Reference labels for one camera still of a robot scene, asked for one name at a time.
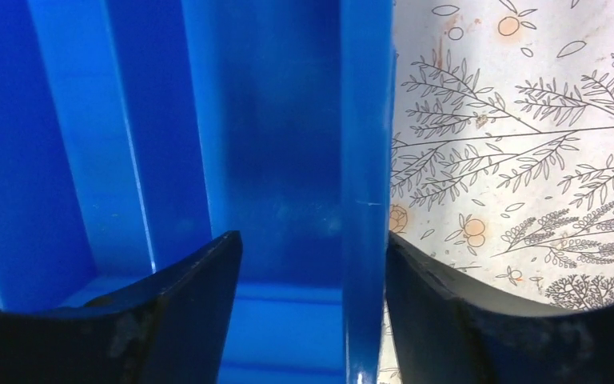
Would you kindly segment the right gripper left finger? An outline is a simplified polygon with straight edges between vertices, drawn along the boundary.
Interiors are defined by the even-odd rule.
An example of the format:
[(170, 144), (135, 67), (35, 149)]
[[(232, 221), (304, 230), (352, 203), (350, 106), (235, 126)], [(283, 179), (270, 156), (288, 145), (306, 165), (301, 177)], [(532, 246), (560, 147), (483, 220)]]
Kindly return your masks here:
[(242, 257), (225, 232), (81, 307), (0, 312), (0, 383), (214, 383)]

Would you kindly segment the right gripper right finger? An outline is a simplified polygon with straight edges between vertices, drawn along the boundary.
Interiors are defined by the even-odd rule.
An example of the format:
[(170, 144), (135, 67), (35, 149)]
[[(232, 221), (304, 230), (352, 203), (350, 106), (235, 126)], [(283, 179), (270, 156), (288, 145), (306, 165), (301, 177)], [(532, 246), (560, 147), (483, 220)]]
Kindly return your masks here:
[(385, 297), (405, 383), (614, 383), (614, 304), (498, 290), (390, 234)]

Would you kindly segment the blue plastic divided bin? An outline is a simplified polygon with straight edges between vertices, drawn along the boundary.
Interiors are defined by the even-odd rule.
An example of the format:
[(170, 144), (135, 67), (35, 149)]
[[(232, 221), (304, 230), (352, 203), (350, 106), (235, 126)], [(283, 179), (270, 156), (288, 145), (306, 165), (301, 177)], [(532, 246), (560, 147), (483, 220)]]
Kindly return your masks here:
[(81, 307), (225, 232), (214, 383), (374, 383), (390, 1), (0, 1), (0, 312)]

